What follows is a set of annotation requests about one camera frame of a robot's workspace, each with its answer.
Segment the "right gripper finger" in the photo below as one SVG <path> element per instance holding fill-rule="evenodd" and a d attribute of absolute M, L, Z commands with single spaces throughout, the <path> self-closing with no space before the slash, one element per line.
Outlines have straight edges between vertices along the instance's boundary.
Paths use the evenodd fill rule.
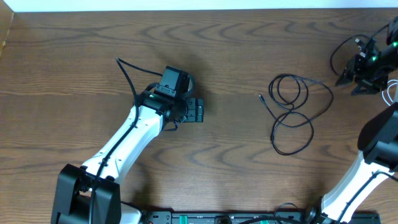
<path fill-rule="evenodd" d="M 351 59 L 346 64 L 343 73 L 337 79 L 336 86 L 349 85 L 353 82 L 355 74 L 355 59 Z"/>
<path fill-rule="evenodd" d="M 381 90 L 380 86 L 374 82 L 360 80 L 358 85 L 351 92 L 351 95 L 375 95 Z"/>

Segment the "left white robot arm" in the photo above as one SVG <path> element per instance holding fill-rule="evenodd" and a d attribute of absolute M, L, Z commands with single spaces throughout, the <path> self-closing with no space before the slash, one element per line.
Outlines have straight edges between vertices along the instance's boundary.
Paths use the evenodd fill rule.
<path fill-rule="evenodd" d="M 80 167 L 67 164 L 59 173 L 52 223 L 139 223 L 142 213 L 122 203 L 121 185 L 144 148 L 167 123 L 203 122 L 203 100 L 192 97 L 192 75 L 166 67 L 131 108 L 113 137 Z"/>

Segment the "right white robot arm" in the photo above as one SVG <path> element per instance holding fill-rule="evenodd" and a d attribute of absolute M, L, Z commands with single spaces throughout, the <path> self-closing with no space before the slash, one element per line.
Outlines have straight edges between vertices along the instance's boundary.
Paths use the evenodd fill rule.
<path fill-rule="evenodd" d="M 381 93 L 387 108 L 366 123 L 358 138 L 358 155 L 333 190 L 308 211 L 305 223 L 349 223 L 355 210 L 384 180 L 397 173 L 397 98 L 388 94 L 397 80 L 397 19 L 385 26 L 387 47 L 379 51 L 373 36 L 357 40 L 360 53 L 345 66 L 336 85 L 357 84 L 352 95 Z"/>

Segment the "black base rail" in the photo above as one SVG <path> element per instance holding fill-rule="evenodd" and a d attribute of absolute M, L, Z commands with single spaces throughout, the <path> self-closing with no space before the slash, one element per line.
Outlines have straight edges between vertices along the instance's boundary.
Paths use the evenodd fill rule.
<path fill-rule="evenodd" d="M 321 214 L 317 207 L 303 210 L 291 202 L 281 204 L 273 212 L 175 212 L 144 210 L 138 224 L 334 224 L 335 220 Z"/>

